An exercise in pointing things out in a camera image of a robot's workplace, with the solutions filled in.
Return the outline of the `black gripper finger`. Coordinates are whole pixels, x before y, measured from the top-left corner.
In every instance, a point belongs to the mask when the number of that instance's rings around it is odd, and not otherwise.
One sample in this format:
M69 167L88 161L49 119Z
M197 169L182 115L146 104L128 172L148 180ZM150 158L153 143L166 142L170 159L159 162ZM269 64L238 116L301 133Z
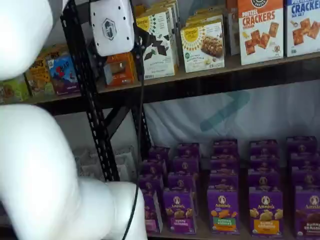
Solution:
M149 32L140 27L135 28L134 32L134 55L136 59L140 59L149 46L151 35Z

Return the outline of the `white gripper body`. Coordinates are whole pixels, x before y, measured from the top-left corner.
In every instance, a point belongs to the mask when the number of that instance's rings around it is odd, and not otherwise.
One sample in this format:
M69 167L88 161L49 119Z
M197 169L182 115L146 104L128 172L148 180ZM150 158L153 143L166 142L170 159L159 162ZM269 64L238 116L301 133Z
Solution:
M89 9L93 39L101 57L134 48L134 16L129 0L93 0Z

